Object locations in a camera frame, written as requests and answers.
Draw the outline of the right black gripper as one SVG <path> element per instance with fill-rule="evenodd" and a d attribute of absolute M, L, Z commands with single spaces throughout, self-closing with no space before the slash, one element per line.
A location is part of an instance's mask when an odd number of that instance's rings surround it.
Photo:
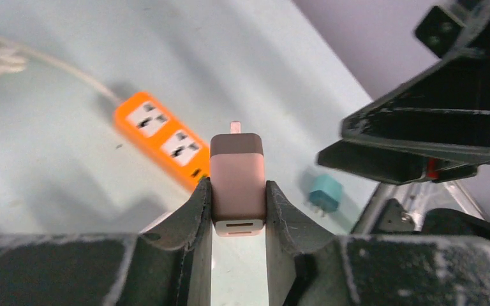
<path fill-rule="evenodd" d="M 415 30 L 439 61 L 344 119 L 348 141 L 490 162 L 490 1 L 434 6 Z"/>

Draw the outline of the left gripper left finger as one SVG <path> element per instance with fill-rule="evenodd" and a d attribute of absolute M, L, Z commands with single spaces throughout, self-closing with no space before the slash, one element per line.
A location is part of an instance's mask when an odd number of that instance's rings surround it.
<path fill-rule="evenodd" d="M 212 189 L 143 233 L 0 235 L 0 305 L 209 305 Z"/>

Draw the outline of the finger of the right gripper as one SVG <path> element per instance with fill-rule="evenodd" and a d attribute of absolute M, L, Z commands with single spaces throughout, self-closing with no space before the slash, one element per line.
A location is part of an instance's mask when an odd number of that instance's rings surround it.
<path fill-rule="evenodd" d="M 316 163 L 384 184 L 442 183 L 474 177 L 478 166 L 340 140 L 318 152 Z"/>

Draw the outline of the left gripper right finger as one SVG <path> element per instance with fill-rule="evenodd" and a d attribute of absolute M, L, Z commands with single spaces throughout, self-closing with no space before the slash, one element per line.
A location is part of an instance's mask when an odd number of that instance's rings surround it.
<path fill-rule="evenodd" d="M 270 305 L 490 305 L 490 241 L 380 233 L 397 187 L 381 184 L 348 235 L 334 235 L 266 187 Z"/>

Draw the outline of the teal plug adapter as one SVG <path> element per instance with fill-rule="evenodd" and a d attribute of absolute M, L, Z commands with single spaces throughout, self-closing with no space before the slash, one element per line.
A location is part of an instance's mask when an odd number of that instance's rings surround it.
<path fill-rule="evenodd" d="M 302 184 L 304 205 L 325 217 L 336 212 L 343 197 L 343 185 L 327 173 L 309 175 Z"/>

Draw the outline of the orange power strip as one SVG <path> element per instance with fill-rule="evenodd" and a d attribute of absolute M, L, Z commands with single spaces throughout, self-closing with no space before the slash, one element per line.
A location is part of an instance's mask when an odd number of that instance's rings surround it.
<path fill-rule="evenodd" d="M 209 176 L 209 145 L 154 96 L 132 95 L 113 118 L 119 132 L 186 190 Z"/>

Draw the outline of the pink plug adapter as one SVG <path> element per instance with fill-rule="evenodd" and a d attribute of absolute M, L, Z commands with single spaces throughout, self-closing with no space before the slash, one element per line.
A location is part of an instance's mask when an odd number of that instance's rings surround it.
<path fill-rule="evenodd" d="M 230 132 L 211 139 L 212 223 L 221 237 L 260 234 L 267 217 L 262 139 L 243 133 L 232 121 Z"/>

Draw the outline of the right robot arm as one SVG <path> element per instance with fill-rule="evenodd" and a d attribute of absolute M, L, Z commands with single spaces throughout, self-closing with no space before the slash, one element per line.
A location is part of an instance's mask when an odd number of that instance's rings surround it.
<path fill-rule="evenodd" d="M 448 1 L 431 8 L 415 37 L 438 62 L 344 118 L 341 138 L 322 149 L 320 166 L 416 190 L 380 205 L 372 233 L 467 235 L 490 239 L 482 213 L 434 208 L 425 188 L 443 184 L 459 203 L 459 179 L 490 164 L 490 1 Z"/>

